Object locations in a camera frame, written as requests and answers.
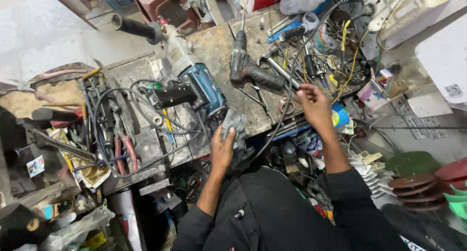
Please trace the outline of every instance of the concrete floor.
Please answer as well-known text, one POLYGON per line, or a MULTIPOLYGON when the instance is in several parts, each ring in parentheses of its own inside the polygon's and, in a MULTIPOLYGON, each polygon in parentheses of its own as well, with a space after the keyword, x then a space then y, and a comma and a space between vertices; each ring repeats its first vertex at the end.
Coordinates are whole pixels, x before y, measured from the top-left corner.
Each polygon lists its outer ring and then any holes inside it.
MULTIPOLYGON (((101 3, 89 15, 108 9, 101 3)), ((125 12, 143 21, 136 10, 125 12)), ((57 0, 0 0, 0 80, 30 80, 73 62, 97 67, 94 58, 107 65, 151 49, 144 38, 115 31, 111 16, 92 19, 96 31, 57 0)))

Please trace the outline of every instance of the black sleeve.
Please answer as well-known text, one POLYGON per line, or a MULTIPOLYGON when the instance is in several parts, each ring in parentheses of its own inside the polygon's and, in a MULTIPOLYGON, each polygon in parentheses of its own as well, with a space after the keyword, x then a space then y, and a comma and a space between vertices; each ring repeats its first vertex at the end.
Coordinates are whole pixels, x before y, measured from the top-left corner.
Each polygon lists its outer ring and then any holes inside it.
POLYGON ((207 236, 213 229, 214 218, 193 206, 178 225, 178 235, 172 247, 173 251, 202 250, 207 236))
POLYGON ((322 175, 319 185, 330 197, 336 226, 353 250, 408 250, 373 204, 371 190, 357 170, 322 175))

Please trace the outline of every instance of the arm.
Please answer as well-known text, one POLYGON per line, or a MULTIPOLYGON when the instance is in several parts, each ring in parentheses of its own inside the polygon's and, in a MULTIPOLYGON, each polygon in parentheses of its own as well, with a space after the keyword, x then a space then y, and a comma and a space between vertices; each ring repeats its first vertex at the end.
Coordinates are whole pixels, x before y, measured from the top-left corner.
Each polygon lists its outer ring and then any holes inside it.
POLYGON ((196 206, 193 206, 180 222, 178 235, 172 250, 202 250, 213 228, 219 190, 234 154, 232 145, 235 139, 235 130, 233 128, 229 130, 224 144, 222 143, 221 132, 222 126, 219 126, 211 140, 211 173, 201 191, 196 206))
POLYGON ((352 249, 406 250, 407 246, 384 219, 371 199, 371 191, 352 169, 342 152, 332 125, 331 102, 319 87, 302 84, 297 92, 307 121, 323 141, 326 175, 319 185, 331 198, 334 221, 349 239, 352 249))
POLYGON ((212 217, 214 217, 214 214, 216 213, 222 180, 224 179, 225 172, 227 171, 230 161, 232 160, 232 156, 234 155, 232 146, 235 139, 235 129, 229 129, 224 144, 222 144, 221 132, 222 126, 219 125, 211 140, 211 147, 213 148, 213 165, 211 173, 209 174, 207 182, 199 196, 198 202, 196 203, 196 206, 212 217))

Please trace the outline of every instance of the stack of discs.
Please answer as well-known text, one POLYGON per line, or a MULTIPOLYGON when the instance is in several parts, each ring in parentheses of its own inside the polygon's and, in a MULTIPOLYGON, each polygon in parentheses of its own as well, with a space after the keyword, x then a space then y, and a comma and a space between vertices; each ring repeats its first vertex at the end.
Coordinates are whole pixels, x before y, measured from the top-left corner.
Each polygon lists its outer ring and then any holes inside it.
POLYGON ((417 212, 441 209, 446 199, 435 176, 430 173, 414 174, 392 180, 388 186, 403 203, 403 207, 417 212))

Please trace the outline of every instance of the gray cloth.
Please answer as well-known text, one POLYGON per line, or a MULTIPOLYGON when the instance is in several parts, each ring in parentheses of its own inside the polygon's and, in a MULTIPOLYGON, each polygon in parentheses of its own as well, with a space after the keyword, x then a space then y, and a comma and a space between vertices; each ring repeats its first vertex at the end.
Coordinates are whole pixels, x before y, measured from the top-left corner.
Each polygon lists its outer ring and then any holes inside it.
POLYGON ((245 124, 247 123, 247 116, 245 114, 234 115, 234 111, 229 109, 222 123, 222 142, 225 142, 227 133, 231 127, 235 128, 235 141, 233 142, 233 158, 230 163, 230 168, 235 169, 240 163, 240 160, 245 153, 247 147, 245 143, 245 124))

